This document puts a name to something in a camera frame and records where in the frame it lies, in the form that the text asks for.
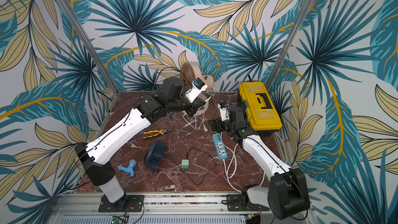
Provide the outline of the teal power strip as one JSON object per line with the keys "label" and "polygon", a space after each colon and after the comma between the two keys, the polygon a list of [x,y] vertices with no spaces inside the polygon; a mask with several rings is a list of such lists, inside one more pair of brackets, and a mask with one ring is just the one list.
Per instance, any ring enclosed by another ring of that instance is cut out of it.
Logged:
{"label": "teal power strip", "polygon": [[212,140],[214,142],[219,160],[220,161],[226,160],[228,158],[228,155],[221,134],[219,133],[213,134]]}

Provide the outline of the green power adapter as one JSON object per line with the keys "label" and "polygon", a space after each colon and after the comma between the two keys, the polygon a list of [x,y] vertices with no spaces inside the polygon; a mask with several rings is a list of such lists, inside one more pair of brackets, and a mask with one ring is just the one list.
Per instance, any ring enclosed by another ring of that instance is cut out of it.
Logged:
{"label": "green power adapter", "polygon": [[189,162],[188,159],[182,159],[182,160],[181,160],[181,164],[180,164],[180,168],[181,168],[183,171],[187,171],[187,170],[189,169],[189,164],[190,164],[190,162]]}

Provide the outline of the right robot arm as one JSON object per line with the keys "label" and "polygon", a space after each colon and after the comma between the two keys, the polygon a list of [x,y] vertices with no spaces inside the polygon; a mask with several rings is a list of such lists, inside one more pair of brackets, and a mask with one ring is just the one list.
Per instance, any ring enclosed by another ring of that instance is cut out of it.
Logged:
{"label": "right robot arm", "polygon": [[212,130],[228,133],[254,158],[269,181],[268,187],[247,186],[242,193],[244,202],[269,208],[279,220],[308,211],[311,203],[304,173],[292,169],[265,145],[241,107],[220,106],[217,111],[220,118],[209,121]]}

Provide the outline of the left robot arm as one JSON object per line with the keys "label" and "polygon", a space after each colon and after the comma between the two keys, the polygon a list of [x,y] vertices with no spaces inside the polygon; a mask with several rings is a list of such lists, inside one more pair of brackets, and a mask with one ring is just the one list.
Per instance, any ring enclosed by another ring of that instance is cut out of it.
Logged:
{"label": "left robot arm", "polygon": [[205,101],[199,95],[207,85],[199,78],[191,88],[179,78],[167,78],[161,88],[138,99],[132,109],[117,124],[102,136],[87,145],[77,145],[76,154],[91,183],[103,193],[112,207],[127,204],[127,196],[122,189],[110,160],[113,155],[136,134],[155,123],[168,113],[185,112],[192,117]]}

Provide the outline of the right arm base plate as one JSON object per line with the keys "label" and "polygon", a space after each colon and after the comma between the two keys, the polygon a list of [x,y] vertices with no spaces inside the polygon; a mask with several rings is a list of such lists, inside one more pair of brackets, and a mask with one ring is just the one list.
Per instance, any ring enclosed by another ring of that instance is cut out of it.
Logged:
{"label": "right arm base plate", "polygon": [[227,206],[229,212],[260,212],[270,210],[267,206],[249,202],[248,198],[243,195],[226,195],[226,199],[222,200],[221,203]]}

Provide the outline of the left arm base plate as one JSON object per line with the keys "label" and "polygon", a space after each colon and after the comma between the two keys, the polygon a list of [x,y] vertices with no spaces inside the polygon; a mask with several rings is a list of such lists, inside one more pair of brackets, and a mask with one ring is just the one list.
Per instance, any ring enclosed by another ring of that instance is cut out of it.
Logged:
{"label": "left arm base plate", "polygon": [[98,211],[100,213],[138,213],[143,210],[144,195],[125,195],[115,203],[111,203],[102,195]]}

